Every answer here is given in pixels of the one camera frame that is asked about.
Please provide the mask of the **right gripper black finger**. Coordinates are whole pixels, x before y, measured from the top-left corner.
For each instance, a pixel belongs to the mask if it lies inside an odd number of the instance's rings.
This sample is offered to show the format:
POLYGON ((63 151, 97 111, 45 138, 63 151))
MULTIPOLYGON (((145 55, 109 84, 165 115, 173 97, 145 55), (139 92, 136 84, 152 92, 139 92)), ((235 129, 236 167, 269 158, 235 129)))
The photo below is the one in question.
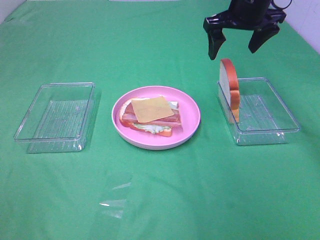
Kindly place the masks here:
POLYGON ((208 37, 208 56, 211 60, 215 60, 222 44, 226 41, 223 30, 212 29, 207 33, 208 37))
POLYGON ((248 48, 251 53, 255 53, 266 41, 278 34, 280 28, 277 23, 267 24, 266 26, 253 31, 248 48))

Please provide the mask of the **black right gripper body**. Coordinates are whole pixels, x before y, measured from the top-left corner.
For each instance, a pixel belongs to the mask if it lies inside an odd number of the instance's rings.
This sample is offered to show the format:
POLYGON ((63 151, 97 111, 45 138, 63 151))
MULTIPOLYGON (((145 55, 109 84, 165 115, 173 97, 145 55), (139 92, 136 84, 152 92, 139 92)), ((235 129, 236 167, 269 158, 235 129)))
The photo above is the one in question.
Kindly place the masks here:
POLYGON ((206 17, 203 28, 211 30, 257 30, 268 24, 282 23, 286 13, 279 8, 269 8, 270 0, 232 0, 223 12, 206 17))

